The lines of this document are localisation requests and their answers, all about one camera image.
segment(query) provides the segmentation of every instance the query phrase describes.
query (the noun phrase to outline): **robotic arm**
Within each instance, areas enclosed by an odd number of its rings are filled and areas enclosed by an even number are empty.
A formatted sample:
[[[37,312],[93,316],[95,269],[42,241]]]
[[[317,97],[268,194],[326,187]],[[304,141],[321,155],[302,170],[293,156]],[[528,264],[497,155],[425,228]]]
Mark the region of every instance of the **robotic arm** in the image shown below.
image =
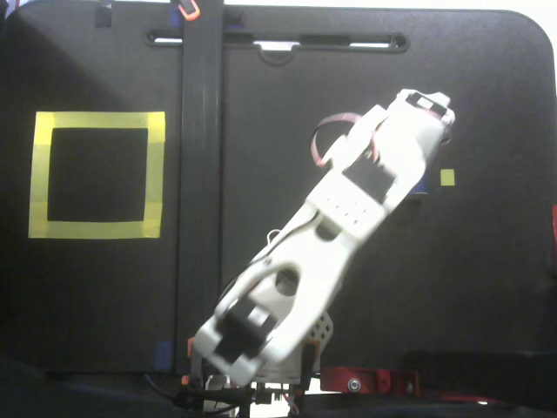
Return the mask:
[[[424,175],[454,113],[442,93],[403,90],[354,122],[316,164],[329,165],[282,231],[232,282],[194,347],[240,386],[299,380],[302,344],[332,336],[326,309],[356,251]],[[327,123],[340,119],[324,119]]]

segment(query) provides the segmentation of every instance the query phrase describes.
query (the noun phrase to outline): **screw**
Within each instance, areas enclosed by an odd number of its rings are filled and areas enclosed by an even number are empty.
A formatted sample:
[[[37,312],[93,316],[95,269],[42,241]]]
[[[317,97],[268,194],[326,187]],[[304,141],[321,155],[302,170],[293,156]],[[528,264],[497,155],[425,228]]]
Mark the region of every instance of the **screw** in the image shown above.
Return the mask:
[[[359,392],[361,387],[362,384],[356,378],[351,378],[351,380],[348,381],[348,390],[350,390],[351,392]]]

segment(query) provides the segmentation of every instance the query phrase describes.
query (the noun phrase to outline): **red metal mount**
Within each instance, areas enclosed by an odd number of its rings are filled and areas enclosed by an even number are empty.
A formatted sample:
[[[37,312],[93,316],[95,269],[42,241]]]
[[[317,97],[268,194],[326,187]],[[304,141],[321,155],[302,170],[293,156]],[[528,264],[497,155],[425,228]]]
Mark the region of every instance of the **red metal mount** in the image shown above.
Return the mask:
[[[355,367],[321,370],[321,390],[344,394],[396,394],[419,396],[418,373]]]

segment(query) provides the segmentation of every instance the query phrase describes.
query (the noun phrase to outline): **blue tape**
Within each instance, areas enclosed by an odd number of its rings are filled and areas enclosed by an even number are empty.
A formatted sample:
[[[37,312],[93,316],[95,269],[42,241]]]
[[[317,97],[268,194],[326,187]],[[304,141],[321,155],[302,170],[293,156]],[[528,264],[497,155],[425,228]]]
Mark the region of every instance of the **blue tape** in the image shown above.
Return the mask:
[[[180,13],[180,10],[178,9],[178,5],[177,4],[171,4],[171,6],[168,8],[168,11],[169,11],[169,14],[170,14],[169,18],[170,18],[171,26],[173,28],[179,28],[182,14]]]
[[[170,341],[159,341],[155,349],[155,369],[170,370],[172,369],[172,357],[174,350]]]
[[[410,191],[410,194],[427,194],[426,176],[419,180],[419,182]]]

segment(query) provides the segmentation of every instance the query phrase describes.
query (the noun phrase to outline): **yellow tape square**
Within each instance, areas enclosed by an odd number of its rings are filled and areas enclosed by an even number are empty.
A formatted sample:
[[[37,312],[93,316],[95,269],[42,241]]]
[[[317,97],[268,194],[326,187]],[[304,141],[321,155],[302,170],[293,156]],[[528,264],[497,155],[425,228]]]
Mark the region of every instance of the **yellow tape square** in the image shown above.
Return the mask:
[[[441,185],[454,185],[454,170],[452,168],[441,170]]]
[[[62,222],[48,220],[50,148],[55,128],[147,129],[145,208],[143,221]],[[33,139],[29,238],[159,238],[163,213],[165,121],[163,111],[38,111]]]

